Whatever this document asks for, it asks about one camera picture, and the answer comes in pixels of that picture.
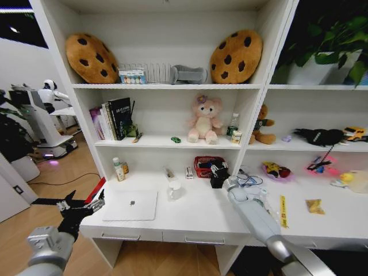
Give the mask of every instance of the white wall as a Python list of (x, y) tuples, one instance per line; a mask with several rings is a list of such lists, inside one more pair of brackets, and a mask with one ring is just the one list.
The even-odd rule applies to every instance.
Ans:
[[(48, 49), (0, 38), (0, 62), (0, 89), (8, 91), (11, 84), (23, 83), (39, 89), (45, 79), (52, 79), (57, 90), (67, 94)], [(61, 109), (67, 105), (55, 102), (54, 107)], [(62, 119), (66, 126), (75, 124), (71, 117), (62, 116)], [(53, 121), (59, 127), (56, 118)]]

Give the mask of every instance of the desk surface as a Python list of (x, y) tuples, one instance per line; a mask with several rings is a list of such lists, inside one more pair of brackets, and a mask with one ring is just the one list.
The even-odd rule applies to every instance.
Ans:
[(63, 108), (63, 109), (56, 110), (50, 113), (50, 115), (52, 116), (62, 116), (62, 115), (75, 116), (75, 112), (74, 112), (73, 107), (70, 107), (70, 108)]
[[(183, 174), (176, 173), (179, 179)], [(279, 196), (286, 197), (289, 228), (282, 228), (286, 236), (336, 237), (368, 239), (368, 194), (353, 193), (349, 189), (331, 186), (329, 178), (297, 177), (290, 183), (264, 179), (268, 201), (279, 211)], [(102, 208), (82, 221), (84, 227), (143, 228), (173, 231), (249, 233), (239, 215), (227, 199), (224, 189), (212, 189), (209, 179), (182, 180), (185, 194), (177, 201), (167, 198), (167, 180), (163, 173), (130, 172), (123, 182), (108, 181), (106, 204), (117, 190), (158, 190), (154, 221), (102, 221)], [(305, 200), (322, 199), (325, 215), (308, 212)]]

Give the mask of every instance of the pink teddy bear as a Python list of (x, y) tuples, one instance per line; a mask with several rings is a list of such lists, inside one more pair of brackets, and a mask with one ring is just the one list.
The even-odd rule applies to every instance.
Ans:
[(188, 141), (196, 143), (198, 139), (206, 139), (207, 144), (217, 143), (217, 134), (221, 134), (223, 123), (216, 118), (223, 109), (219, 98), (208, 99), (207, 96), (197, 96), (192, 104), (195, 118), (190, 120), (193, 127), (188, 134)]

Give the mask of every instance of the white desk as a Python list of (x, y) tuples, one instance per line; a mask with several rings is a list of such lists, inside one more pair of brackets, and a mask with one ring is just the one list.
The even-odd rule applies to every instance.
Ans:
[[(76, 115), (75, 115), (75, 112), (74, 112), (74, 109), (73, 107), (70, 107), (70, 108), (63, 108), (63, 109), (59, 109), (59, 110), (56, 110), (52, 113), (50, 113), (51, 116), (56, 116), (57, 118), (57, 121), (59, 122), (62, 130), (64, 131), (64, 134), (66, 135), (67, 134), (67, 128), (65, 127), (64, 125), (64, 122), (61, 118), (61, 116), (71, 116), (75, 119), (75, 121), (78, 123), (78, 121), (76, 120)], [(74, 132), (72, 135), (76, 135), (77, 133), (81, 132), (80, 129), (78, 129), (76, 132)]]
[[(183, 174), (176, 175), (184, 179)], [(102, 208), (82, 221), (80, 231), (93, 239), (111, 267), (124, 240), (214, 244), (221, 275), (225, 275), (244, 246), (262, 244), (243, 225), (224, 189), (212, 189), (209, 179), (197, 177), (183, 180), (182, 184), (185, 195), (170, 202), (162, 172), (130, 172), (123, 182), (108, 181), (104, 186), (106, 204), (117, 190), (158, 190), (155, 220), (102, 221), (107, 210)], [(275, 210), (279, 210), (279, 195), (285, 195), (289, 228), (282, 228), (282, 234), (290, 241), (320, 249), (368, 246), (367, 194), (355, 194), (329, 185), (327, 179), (313, 177), (298, 178), (292, 183), (264, 177), (262, 186), (269, 191), (269, 203)], [(322, 199), (326, 215), (307, 211), (305, 199), (315, 198)]]

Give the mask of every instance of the black plush toy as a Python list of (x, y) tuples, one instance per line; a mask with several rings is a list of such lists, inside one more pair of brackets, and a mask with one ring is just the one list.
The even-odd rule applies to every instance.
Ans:
[(344, 132), (340, 129), (305, 129), (297, 128), (294, 134), (306, 138), (307, 142), (312, 145), (335, 145), (344, 138)]

